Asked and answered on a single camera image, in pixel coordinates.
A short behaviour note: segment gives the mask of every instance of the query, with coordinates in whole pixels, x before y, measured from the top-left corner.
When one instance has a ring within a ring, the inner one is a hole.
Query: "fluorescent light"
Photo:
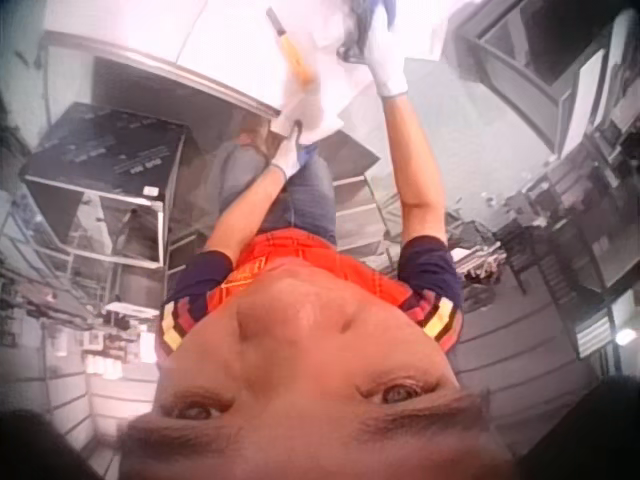
[[[638,332],[630,328],[623,328],[616,334],[616,343],[622,347],[632,342],[638,336]]]

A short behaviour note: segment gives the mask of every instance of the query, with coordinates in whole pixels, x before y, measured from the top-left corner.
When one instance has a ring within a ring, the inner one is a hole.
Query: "short sleeve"
[[[445,243],[431,236],[407,242],[398,279],[413,291],[404,310],[447,351],[462,329],[462,282]]]
[[[233,271],[231,259],[222,252],[203,252],[181,272],[173,291],[164,301],[159,325],[159,353],[175,351],[184,336],[207,315],[207,296]]]

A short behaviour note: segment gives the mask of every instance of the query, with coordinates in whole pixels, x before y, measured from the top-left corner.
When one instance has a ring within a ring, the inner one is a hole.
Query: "hand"
[[[373,79],[381,97],[395,97],[408,91],[407,77],[404,74],[404,56],[396,38],[389,30],[390,21],[395,12],[395,2],[388,0],[371,0],[377,3],[373,7],[371,28],[364,46],[364,60],[371,70]]]
[[[285,138],[271,160],[271,165],[282,171],[285,181],[289,180],[311,158],[306,149],[300,148],[300,135],[302,135],[302,122],[296,121],[288,138]]]

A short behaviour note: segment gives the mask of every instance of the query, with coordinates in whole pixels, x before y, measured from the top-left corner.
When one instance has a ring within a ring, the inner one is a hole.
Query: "yellow handle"
[[[305,88],[311,85],[314,81],[313,72],[304,63],[302,55],[300,55],[300,52],[289,39],[288,35],[280,37],[280,45],[282,46],[284,56],[289,62],[289,66],[293,70],[293,73],[298,78],[300,85]]]

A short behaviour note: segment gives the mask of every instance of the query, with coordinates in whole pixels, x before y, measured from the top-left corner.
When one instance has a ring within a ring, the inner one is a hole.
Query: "patterned shirt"
[[[339,254],[324,240],[295,228],[257,236],[233,269],[227,255],[207,251],[196,255],[181,272],[166,299],[158,335],[159,358],[175,351],[182,339],[208,313],[246,288],[270,262],[297,257],[352,282],[398,307],[448,351],[462,327],[462,287],[446,245],[431,236],[407,242],[393,280]]]

